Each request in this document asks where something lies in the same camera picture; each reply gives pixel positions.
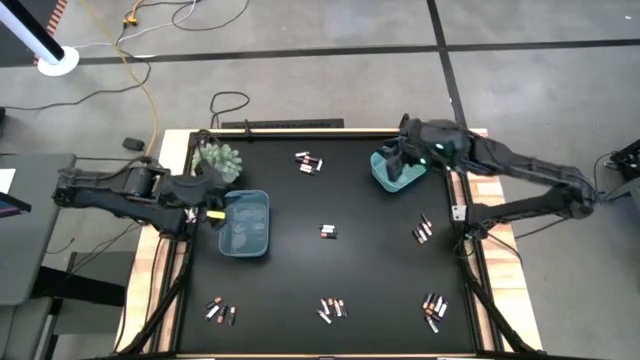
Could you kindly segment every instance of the computer monitor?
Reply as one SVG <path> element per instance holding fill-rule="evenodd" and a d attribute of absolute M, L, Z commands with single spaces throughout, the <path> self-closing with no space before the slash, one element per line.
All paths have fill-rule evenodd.
<path fill-rule="evenodd" d="M 31 205 L 0 192 L 0 218 L 31 212 Z"/>

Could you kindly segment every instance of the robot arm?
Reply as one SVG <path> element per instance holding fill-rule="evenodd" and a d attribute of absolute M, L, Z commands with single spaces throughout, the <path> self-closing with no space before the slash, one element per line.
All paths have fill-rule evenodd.
<path fill-rule="evenodd" d="M 171 175 L 148 157 L 132 160 L 114 173 L 62 169 L 53 200 L 61 207 L 95 207 L 117 217 L 148 223 L 160 236 L 184 240 L 187 211 L 222 208 L 226 186 L 213 167 L 202 175 Z"/>
<path fill-rule="evenodd" d="M 580 170 L 516 154 L 506 145 L 484 138 L 449 120 L 422 122 L 405 115 L 400 136 L 378 152 L 387 159 L 389 180 L 405 164 L 449 168 L 477 175 L 507 175 L 551 187 L 547 193 L 497 206 L 472 204 L 454 208 L 454 219 L 486 231 L 497 223 L 554 214 L 582 219 L 593 212 L 598 194 Z"/>

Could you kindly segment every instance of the white paper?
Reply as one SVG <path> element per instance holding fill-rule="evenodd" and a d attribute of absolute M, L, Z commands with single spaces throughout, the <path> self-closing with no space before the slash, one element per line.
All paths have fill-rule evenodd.
<path fill-rule="evenodd" d="M 9 193 L 9 188 L 13 181 L 13 175 L 15 174 L 16 169 L 0 169 L 0 192 L 5 194 Z"/>

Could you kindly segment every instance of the black desk leg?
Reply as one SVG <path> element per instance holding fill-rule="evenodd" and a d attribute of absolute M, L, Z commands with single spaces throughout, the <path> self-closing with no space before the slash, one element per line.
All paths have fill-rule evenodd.
<path fill-rule="evenodd" d="M 51 296 L 83 300 L 96 304 L 123 306 L 125 287 L 83 276 L 70 275 L 46 266 L 40 266 L 32 296 Z"/>

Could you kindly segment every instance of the white lamp base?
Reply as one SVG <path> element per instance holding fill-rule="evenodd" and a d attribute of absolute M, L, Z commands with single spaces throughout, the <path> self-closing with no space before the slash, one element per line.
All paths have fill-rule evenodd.
<path fill-rule="evenodd" d="M 71 70 L 78 66 L 78 62 L 80 61 L 78 50 L 68 46 L 63 46 L 62 50 L 64 50 L 64 58 L 56 65 L 51 65 L 42 59 L 38 60 L 38 70 L 40 73 L 46 76 L 62 76 L 70 73 Z"/>

